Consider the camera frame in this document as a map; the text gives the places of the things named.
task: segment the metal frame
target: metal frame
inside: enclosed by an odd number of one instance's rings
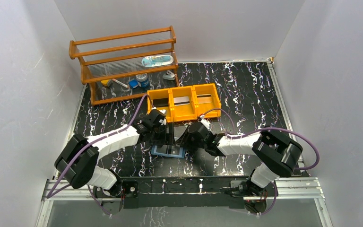
[[[270,76],[275,87],[277,98],[281,105],[282,114],[285,119],[286,126],[289,130],[293,130],[289,115],[285,103],[283,101],[279,84],[277,82],[277,77],[275,70],[273,68],[273,63],[270,59],[258,59],[258,60],[228,60],[228,61],[207,61],[205,63],[216,63],[216,62],[266,62],[269,68]],[[179,62],[179,63],[199,63],[199,62]],[[73,125],[70,128],[69,136],[72,134],[75,122],[77,120],[78,111],[76,112],[75,119],[73,120]],[[300,157],[299,166],[303,167],[303,158]],[[52,188],[55,180],[48,180],[43,192],[42,205],[40,209],[40,214],[38,216],[36,227],[46,227],[48,225],[48,220],[51,214],[52,206],[54,201],[90,201],[92,200],[91,195],[86,186],[80,189],[66,188],[59,192],[57,195],[50,199],[46,199],[48,191]],[[68,184],[65,180],[61,181],[58,188]],[[314,199],[318,215],[320,217],[323,227],[332,227],[332,222],[329,217],[328,210],[325,205],[325,197],[318,181],[317,177],[292,177],[292,178],[280,178],[276,180],[278,186],[279,196],[277,199]],[[255,200],[259,197],[244,197],[244,200]],[[102,201],[120,201],[119,198],[105,198],[100,199]]]

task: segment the yellow object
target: yellow object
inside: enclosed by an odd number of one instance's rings
[[[168,106],[157,107],[157,109],[166,110],[166,121],[173,122],[173,116],[171,111],[171,108],[173,107],[173,98],[170,89],[166,88],[158,90],[148,90],[147,94],[151,98],[152,102],[154,102],[155,99],[161,99],[161,98],[167,98],[169,100]],[[152,110],[151,102],[148,100],[148,113],[151,112],[151,110]]]
[[[101,83],[105,87],[109,87],[112,84],[112,80],[111,79],[101,80]]]
[[[167,122],[196,120],[198,116],[206,111],[221,107],[215,84],[149,90],[147,93],[152,101],[155,99],[168,99],[169,106],[157,107],[158,110],[166,110]],[[152,105],[148,101],[148,113],[151,110]],[[220,116],[220,110],[214,110],[207,113],[205,118]]]

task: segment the gray wall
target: gray wall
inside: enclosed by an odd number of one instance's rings
[[[306,0],[275,61],[294,129],[320,150],[332,222],[363,226],[363,1]]]
[[[34,226],[80,99],[52,0],[0,0],[0,227]]]
[[[179,61],[275,56],[304,0],[55,0],[76,40],[173,25]]]

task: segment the wooden shelf frame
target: wooden shelf frame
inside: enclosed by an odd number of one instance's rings
[[[92,43],[104,42],[104,41],[110,41],[110,40],[116,40],[116,39],[127,39],[127,38],[135,37],[135,36],[150,35],[150,34],[165,33],[165,32],[170,34],[169,38],[161,39],[161,40],[129,44],[129,45],[123,45],[123,46],[115,46],[115,47],[104,48],[104,49],[99,49],[99,50],[92,50],[92,51],[85,51],[85,52],[80,52],[77,47],[78,45],[92,44]],[[145,93],[140,93],[140,94],[134,94],[134,95],[130,95],[130,96],[122,96],[122,97],[116,97],[116,98],[111,98],[111,99],[105,99],[105,100],[96,100],[95,99],[95,83],[102,81],[102,80],[106,80],[106,79],[118,79],[118,78],[123,78],[123,77],[135,76],[137,74],[154,73],[154,72],[172,70],[175,74],[176,86],[178,87],[179,86],[179,79],[177,77],[178,62],[177,62],[176,54],[174,52],[175,43],[176,43],[176,35],[174,33],[173,26],[170,26],[170,27],[165,27],[165,28],[159,28],[159,29],[153,29],[153,30],[147,30],[147,31],[141,31],[141,32],[133,32],[133,33],[122,34],[122,35],[111,35],[111,36],[86,39],[86,40],[80,40],[80,41],[70,41],[69,57],[71,59],[77,58],[79,60],[80,66],[81,66],[81,77],[80,77],[81,82],[83,84],[90,85],[92,105],[99,105],[99,104],[122,101],[122,100],[127,100],[127,99],[132,99],[132,98],[139,98],[145,94]],[[170,44],[170,48],[163,49],[163,50],[157,50],[157,51],[149,51],[149,52],[142,52],[142,53],[137,53],[137,54],[124,55],[124,56],[119,56],[119,57],[99,59],[99,60],[94,60],[94,61],[86,61],[84,58],[86,56],[91,56],[91,55],[96,55],[96,54],[123,51],[123,50],[128,50],[128,49],[160,45],[160,44]],[[116,61],[137,59],[137,58],[143,58],[146,56],[159,55],[159,54],[165,54],[165,53],[170,53],[170,55],[173,56],[174,61],[171,65],[165,65],[162,67],[146,68],[143,70],[136,70],[136,71],[130,71],[130,72],[118,73],[118,74],[112,74],[112,75],[98,75],[98,76],[93,75],[93,73],[89,69],[89,66],[93,66],[93,65],[108,64],[108,63],[116,62]]]

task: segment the orange plastic container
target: orange plastic container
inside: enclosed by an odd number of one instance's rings
[[[172,115],[172,108],[173,108],[173,97],[172,92],[170,89],[158,89],[158,90],[149,90],[147,91],[147,94],[151,98],[152,102],[154,102],[155,99],[162,99],[167,98],[168,106],[164,107],[157,107],[158,110],[166,110],[166,121],[167,122],[173,122],[173,115]],[[152,110],[151,102],[148,100],[148,114]]]
[[[188,120],[196,120],[197,119],[197,110],[196,110],[196,98],[195,92],[192,86],[186,87],[174,87],[171,88],[173,95],[173,121],[181,122]],[[188,104],[177,105],[175,103],[175,99],[188,97]]]
[[[193,85],[196,97],[197,116],[205,113],[212,108],[220,108],[218,92],[215,84]],[[205,115],[205,118],[220,117],[220,110],[213,110]]]

